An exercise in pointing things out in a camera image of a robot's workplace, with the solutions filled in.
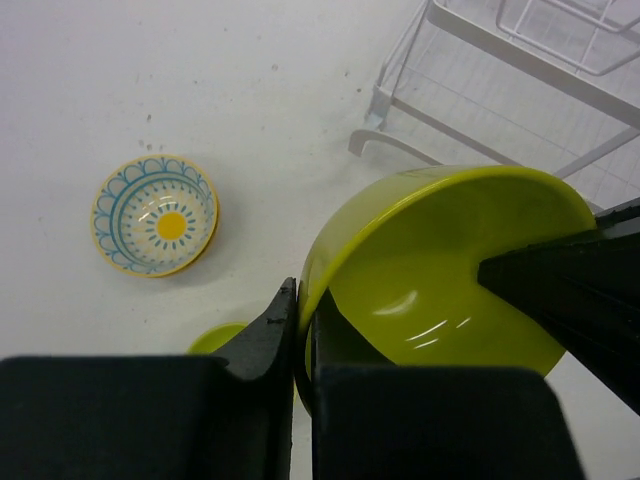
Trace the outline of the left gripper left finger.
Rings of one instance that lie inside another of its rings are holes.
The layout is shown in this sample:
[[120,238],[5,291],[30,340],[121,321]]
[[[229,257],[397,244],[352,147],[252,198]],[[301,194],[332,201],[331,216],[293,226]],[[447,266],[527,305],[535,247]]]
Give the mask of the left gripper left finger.
[[297,291],[206,355],[1,363],[5,479],[286,479]]

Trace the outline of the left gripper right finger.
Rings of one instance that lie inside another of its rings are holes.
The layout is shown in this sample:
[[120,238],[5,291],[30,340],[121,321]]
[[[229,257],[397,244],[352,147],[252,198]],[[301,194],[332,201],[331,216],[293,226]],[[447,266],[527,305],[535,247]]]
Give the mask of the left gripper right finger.
[[639,409],[639,202],[596,227],[480,263],[480,285],[538,323],[633,411]]

